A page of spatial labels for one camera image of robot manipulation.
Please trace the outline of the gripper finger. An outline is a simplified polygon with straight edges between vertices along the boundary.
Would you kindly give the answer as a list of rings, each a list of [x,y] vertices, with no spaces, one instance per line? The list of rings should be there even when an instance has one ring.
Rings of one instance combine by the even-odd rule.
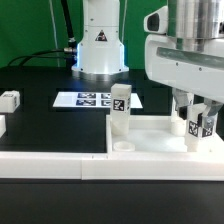
[[[217,115],[223,104],[218,101],[205,98],[204,105],[205,110],[202,112],[202,127],[212,128],[217,122]]]
[[[187,119],[187,109],[194,102],[194,95],[177,88],[172,89],[173,98],[175,101],[175,111],[177,115],[183,119]]]

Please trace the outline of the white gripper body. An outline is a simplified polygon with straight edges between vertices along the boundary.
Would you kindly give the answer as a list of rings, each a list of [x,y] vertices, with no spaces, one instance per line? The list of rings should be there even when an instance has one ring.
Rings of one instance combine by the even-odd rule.
[[[224,103],[224,39],[206,41],[198,53],[177,50],[173,38],[148,35],[145,70],[150,80]]]

